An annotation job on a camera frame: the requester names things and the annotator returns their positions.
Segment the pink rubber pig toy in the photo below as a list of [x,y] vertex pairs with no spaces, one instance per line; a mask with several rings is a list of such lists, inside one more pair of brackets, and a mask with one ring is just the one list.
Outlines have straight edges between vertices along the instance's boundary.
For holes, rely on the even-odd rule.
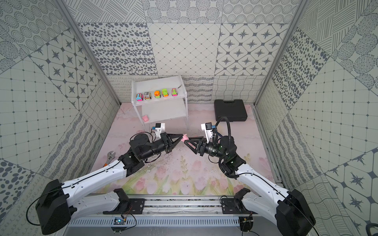
[[145,123],[147,123],[147,122],[149,121],[149,118],[148,118],[147,115],[144,115],[144,116],[142,117],[142,120],[143,120]]
[[181,141],[185,142],[186,140],[189,140],[189,138],[188,138],[187,134],[184,134]]

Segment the orange green toy dump truck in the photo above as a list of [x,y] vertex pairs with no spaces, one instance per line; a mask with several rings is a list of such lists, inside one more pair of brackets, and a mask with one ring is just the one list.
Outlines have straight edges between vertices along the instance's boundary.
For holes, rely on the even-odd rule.
[[168,96],[169,96],[169,93],[168,93],[168,90],[167,90],[167,89],[162,89],[162,90],[161,90],[161,93],[162,93],[162,96],[163,96],[163,97],[168,97]]

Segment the pink green toy truck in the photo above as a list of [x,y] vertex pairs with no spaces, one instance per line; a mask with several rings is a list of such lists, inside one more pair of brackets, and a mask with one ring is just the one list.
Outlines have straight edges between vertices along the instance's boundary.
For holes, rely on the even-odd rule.
[[173,89],[171,90],[171,95],[172,95],[172,96],[177,96],[177,95],[178,95],[178,92],[177,92],[177,89],[176,89],[176,88],[173,88]]

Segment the green orange toy mixer truck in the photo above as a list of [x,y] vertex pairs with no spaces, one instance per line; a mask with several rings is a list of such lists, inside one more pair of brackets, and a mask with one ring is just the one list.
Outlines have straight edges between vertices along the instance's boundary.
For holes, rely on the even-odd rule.
[[154,96],[155,96],[155,98],[161,98],[161,92],[159,90],[156,90],[154,92]]

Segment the pink teal toy truck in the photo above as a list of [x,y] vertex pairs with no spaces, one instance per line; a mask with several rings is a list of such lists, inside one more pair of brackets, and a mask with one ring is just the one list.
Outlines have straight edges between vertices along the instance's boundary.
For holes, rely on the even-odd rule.
[[144,100],[144,95],[142,93],[138,93],[136,95],[136,101],[143,101]]

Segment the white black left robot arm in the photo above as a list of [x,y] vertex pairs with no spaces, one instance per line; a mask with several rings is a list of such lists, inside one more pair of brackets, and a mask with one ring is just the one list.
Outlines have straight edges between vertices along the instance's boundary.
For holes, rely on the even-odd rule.
[[92,193],[119,179],[126,178],[145,165],[145,160],[166,153],[180,143],[181,134],[162,133],[150,142],[148,135],[139,133],[130,141],[130,149],[118,160],[85,176],[65,181],[49,182],[42,195],[32,202],[43,235],[53,234],[72,220],[95,214],[125,214],[131,210],[129,197],[122,189],[93,196]]

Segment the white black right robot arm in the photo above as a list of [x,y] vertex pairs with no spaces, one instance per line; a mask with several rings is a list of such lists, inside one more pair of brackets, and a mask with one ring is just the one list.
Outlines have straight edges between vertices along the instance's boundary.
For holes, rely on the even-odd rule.
[[217,157],[218,167],[226,177],[238,180],[254,191],[241,201],[248,211],[274,223],[283,236],[308,235],[316,220],[303,194],[296,189],[289,191],[256,172],[237,154],[228,118],[219,120],[226,122],[227,135],[220,135],[216,125],[205,123],[201,126],[204,137],[184,135],[182,142],[195,154]]

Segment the white two-tier shelf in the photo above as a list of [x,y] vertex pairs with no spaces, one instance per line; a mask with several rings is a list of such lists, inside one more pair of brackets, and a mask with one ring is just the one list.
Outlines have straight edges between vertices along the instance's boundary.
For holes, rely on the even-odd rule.
[[[164,88],[168,90],[169,96],[163,97],[161,93],[161,98],[155,98],[154,92],[156,90],[161,92]],[[173,88],[177,89],[177,96],[171,95]],[[136,101],[138,93],[144,95],[147,91],[151,93],[150,100]],[[180,118],[184,118],[187,122],[189,118],[188,95],[181,75],[141,82],[133,81],[131,103],[145,131],[151,130],[156,123]],[[149,118],[147,123],[142,120],[144,115]]]

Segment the black plastic tool case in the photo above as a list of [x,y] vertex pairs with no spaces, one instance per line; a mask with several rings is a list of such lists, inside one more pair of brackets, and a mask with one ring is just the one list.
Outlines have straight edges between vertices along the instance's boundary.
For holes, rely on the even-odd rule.
[[215,119],[227,117],[230,122],[244,122],[248,115],[243,100],[235,99],[224,101],[217,99],[214,101]]

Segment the orange handled adjustable wrench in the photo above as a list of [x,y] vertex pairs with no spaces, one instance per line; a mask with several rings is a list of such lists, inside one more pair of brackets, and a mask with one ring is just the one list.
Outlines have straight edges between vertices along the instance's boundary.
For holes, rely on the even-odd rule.
[[108,154],[107,154],[107,159],[106,159],[106,162],[105,164],[103,165],[104,167],[105,166],[108,166],[114,159],[115,159],[115,154],[116,152],[114,151],[110,151]]

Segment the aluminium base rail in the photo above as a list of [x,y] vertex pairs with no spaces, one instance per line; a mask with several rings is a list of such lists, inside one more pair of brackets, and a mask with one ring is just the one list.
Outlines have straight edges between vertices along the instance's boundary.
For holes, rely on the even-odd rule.
[[70,227],[104,227],[121,232],[132,227],[216,227],[252,222],[259,215],[237,209],[231,196],[131,196],[126,213],[91,213],[72,220]]

